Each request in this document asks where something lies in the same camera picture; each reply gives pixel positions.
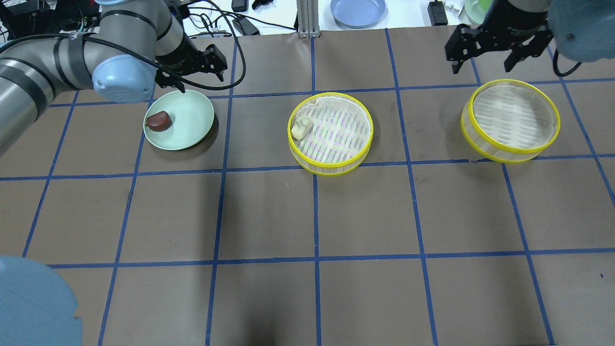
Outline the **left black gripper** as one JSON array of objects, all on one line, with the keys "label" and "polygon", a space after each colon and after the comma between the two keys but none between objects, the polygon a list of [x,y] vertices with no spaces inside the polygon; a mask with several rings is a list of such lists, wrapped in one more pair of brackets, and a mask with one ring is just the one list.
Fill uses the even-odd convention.
[{"label": "left black gripper", "polygon": [[[227,59],[217,46],[208,45],[203,55],[186,34],[177,48],[159,55],[159,64],[178,76],[211,73],[220,81],[224,81],[224,72],[228,70]],[[166,75],[163,70],[156,70],[155,83],[160,88],[174,87],[182,93],[186,92],[181,77]]]}]

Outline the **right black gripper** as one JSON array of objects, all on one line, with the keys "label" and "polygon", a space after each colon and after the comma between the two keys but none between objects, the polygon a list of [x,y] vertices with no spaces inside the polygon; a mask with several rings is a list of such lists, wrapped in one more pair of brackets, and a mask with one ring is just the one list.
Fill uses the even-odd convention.
[{"label": "right black gripper", "polygon": [[486,52],[510,49],[506,73],[528,57],[540,57],[554,37],[547,28],[547,13],[547,0],[492,1],[481,26],[458,25],[445,44],[452,72],[459,73],[464,62]]}]

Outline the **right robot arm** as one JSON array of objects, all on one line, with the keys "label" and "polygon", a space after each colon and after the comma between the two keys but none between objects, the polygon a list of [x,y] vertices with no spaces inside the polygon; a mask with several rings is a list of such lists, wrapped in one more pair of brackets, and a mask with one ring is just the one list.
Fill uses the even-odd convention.
[{"label": "right robot arm", "polygon": [[506,72],[554,41],[552,69],[566,77],[583,63],[614,57],[612,0],[494,0],[477,28],[459,24],[444,46],[453,73],[486,52],[510,52]]}]

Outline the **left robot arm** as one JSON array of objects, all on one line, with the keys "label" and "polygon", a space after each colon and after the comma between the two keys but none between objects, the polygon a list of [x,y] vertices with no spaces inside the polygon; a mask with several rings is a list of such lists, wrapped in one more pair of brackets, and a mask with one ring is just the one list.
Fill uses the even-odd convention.
[{"label": "left robot arm", "polygon": [[[92,89],[117,103],[141,103],[154,86],[185,92],[185,76],[223,79],[226,57],[198,50],[166,0],[99,0],[99,32],[36,34],[1,46],[1,152],[46,111],[58,94]],[[53,269],[1,257],[1,344],[79,346],[77,300]]]}]

